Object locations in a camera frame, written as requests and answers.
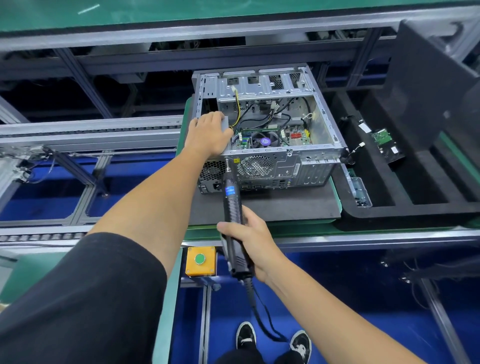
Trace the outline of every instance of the left hand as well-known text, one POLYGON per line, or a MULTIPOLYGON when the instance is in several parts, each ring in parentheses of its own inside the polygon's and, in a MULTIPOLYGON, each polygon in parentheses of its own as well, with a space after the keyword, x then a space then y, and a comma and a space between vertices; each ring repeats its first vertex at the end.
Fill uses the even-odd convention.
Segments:
POLYGON ((233 135, 230 128, 222 131, 223 118, 222 112, 215 111, 193 119, 188 127, 185 148, 195 150, 205 159, 222 153, 233 135))

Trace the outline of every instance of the green button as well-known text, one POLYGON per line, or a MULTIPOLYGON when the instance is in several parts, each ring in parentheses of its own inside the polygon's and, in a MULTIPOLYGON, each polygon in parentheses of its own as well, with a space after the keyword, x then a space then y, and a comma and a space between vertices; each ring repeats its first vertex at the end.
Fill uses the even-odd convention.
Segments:
POLYGON ((203 255, 203 254, 197 254, 197 255, 195 256, 195 263, 197 263, 197 264, 199 264, 199 265, 205 263, 205 255, 203 255))

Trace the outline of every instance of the green tabletop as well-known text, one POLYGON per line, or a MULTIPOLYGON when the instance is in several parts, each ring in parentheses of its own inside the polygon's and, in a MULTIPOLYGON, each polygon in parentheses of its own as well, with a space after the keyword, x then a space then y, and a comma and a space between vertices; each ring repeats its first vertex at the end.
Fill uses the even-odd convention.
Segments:
POLYGON ((0 0, 0 32, 443 2, 451 3, 450 0, 0 0))

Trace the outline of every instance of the black pants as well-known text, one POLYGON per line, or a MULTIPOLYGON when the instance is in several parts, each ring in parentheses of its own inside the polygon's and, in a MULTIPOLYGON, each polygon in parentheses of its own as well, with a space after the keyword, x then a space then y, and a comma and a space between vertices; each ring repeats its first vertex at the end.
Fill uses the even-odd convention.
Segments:
MULTIPOLYGON (((215 364, 265 364, 262 355, 253 343, 244 343, 241 349, 226 352, 215 364)), ((298 352, 289 350, 275 360, 275 364, 303 364, 298 352)))

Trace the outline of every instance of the forearm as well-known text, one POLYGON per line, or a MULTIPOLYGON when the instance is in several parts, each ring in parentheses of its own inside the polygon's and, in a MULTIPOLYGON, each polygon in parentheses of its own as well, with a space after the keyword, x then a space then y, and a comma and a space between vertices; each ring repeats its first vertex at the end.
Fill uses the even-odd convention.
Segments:
POLYGON ((265 281, 330 364, 424 363, 284 258, 265 281))
POLYGON ((184 149, 126 194, 93 227, 130 238, 160 260, 170 275, 188 227, 193 193, 206 155, 184 149))

